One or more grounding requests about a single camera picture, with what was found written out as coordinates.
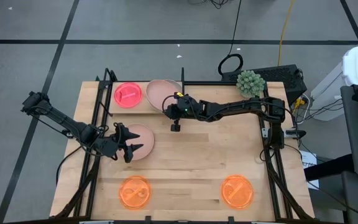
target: wooden board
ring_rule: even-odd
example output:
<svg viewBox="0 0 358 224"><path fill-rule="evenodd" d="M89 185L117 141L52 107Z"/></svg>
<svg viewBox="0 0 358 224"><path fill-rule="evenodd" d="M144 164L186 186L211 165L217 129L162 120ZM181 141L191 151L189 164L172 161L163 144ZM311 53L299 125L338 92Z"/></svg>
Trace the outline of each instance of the wooden board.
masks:
<svg viewBox="0 0 358 224"><path fill-rule="evenodd" d="M110 113L113 114L162 114L162 112L156 110L148 101L146 89L149 82L134 82L142 89L142 101L138 105L131 108L122 108L114 100L114 91L123 84L123 82L115 82L112 85L112 100L110 105Z"/></svg>
<svg viewBox="0 0 358 224"><path fill-rule="evenodd" d="M90 122L97 85L83 83L76 120ZM268 89L270 96L286 100L282 83L268 83ZM185 91L197 100L243 100L234 86L186 86ZM262 141L256 115L229 116L214 123L182 119L179 133L170 131L172 121L162 114L115 114L108 125L112 127L117 121L126 126L148 126L155 134L155 146L146 158L130 164L122 158L102 158L92 219L144 220L151 215L153 220L227 221L228 216L234 216L236 221L274 221L267 172L259 159ZM283 128L291 126L287 116ZM286 144L297 147L292 139L286 139ZM78 143L69 140L66 154L76 147ZM78 152L64 163L51 215L58 213L77 189L83 156L83 151ZM286 147L282 160L289 191L305 212L314 216L299 153ZM246 210L230 209L220 199L220 185L232 174L248 178L254 188L254 201ZM118 199L121 182L131 175L141 175L151 184L152 198L142 210L127 210ZM284 217L281 194L278 196Z"/></svg>

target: potted succulent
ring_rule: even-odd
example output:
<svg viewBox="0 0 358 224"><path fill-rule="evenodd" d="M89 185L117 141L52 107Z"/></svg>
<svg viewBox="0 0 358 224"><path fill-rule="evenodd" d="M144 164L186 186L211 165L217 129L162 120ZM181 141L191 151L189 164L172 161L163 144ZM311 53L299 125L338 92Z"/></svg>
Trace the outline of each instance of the potted succulent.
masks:
<svg viewBox="0 0 358 224"><path fill-rule="evenodd" d="M265 88L265 80L254 71L243 71L237 77L237 89L243 97L259 96Z"/></svg>

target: floor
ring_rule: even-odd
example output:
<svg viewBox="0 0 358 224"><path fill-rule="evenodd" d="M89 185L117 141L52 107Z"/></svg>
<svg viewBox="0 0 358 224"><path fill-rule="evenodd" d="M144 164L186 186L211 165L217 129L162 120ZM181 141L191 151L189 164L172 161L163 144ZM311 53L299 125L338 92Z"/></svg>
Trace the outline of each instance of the floor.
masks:
<svg viewBox="0 0 358 224"><path fill-rule="evenodd" d="M0 204L9 182L15 190L3 200L9 207L1 207L0 221L48 217L65 150L66 139L20 112L30 91L48 90L52 104L72 116L81 82L106 67L121 80L178 80L181 67L188 80L220 79L217 66L229 52L239 1L219 10L210 2L189 3L195 1L0 0ZM242 1L235 39L244 41L233 49L244 57L244 69L277 64L289 5ZM358 0L296 1L285 40L282 65L303 70L309 94L358 45ZM224 70L235 66L228 62ZM348 141L334 140L347 139L343 116L311 119L300 128L319 156L350 152ZM318 209L317 216L326 216Z"/></svg>

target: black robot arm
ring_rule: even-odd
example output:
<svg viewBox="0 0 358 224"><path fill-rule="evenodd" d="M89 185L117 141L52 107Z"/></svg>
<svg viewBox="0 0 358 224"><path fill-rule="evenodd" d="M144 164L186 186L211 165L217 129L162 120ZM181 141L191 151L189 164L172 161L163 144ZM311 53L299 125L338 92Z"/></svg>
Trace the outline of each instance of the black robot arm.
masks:
<svg viewBox="0 0 358 224"><path fill-rule="evenodd" d="M104 137L104 127L97 128L91 124L77 122L64 113L54 108L46 94L30 92L30 96L23 102L22 112L31 116L44 115L52 121L60 124L70 133L81 146L90 151L95 149L102 155L117 159L117 150L124 150L125 162L130 162L133 152L142 147L143 144L127 146L126 140L138 138L138 134L129 132L122 123L114 123L116 132L108 137Z"/></svg>
<svg viewBox="0 0 358 224"><path fill-rule="evenodd" d="M197 119L198 121L219 121L224 116L253 113L270 123L268 131L268 145L274 148L284 148L284 133L281 123L285 120L285 103L274 97L250 98L232 103L219 104L200 100L197 103L189 95L175 93L172 97L177 99L176 104L171 104L164 111L170 119Z"/></svg>

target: wooden table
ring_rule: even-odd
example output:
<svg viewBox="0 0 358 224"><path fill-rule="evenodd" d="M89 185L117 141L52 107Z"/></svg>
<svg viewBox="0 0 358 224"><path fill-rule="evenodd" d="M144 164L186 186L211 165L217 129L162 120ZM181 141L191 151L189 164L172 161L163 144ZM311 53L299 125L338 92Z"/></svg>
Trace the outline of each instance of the wooden table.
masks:
<svg viewBox="0 0 358 224"><path fill-rule="evenodd" d="M267 85L270 96L287 100L283 83ZM76 121L91 122L97 87L98 82L83 82L74 115ZM235 86L186 86L185 92L194 99L217 103L243 100ZM291 128L289 114L286 117L282 126ZM256 115L228 116L214 123L181 119L179 133L170 131L172 121L163 114L115 114L108 118L107 125L113 127L113 122L148 126L154 132L155 146L146 158L129 164L122 158L101 159L92 219L144 220L151 215L152 220L227 221L233 216L235 221L274 221L266 165L259 159L262 139ZM285 142L297 148L295 140ZM65 154L77 147L75 140L68 140ZM77 190L83 158L84 152L80 151L64 163L51 215L57 214ZM299 153L286 147L282 149L282 161L289 191L313 217ZM254 188L254 201L245 210L233 210L220 198L222 181L233 174L243 175ZM127 210L119 202L119 186L131 175L141 175L151 184L152 198L142 210ZM285 217L282 195L277 192L281 216ZM83 197L82 208L88 192Z"/></svg>

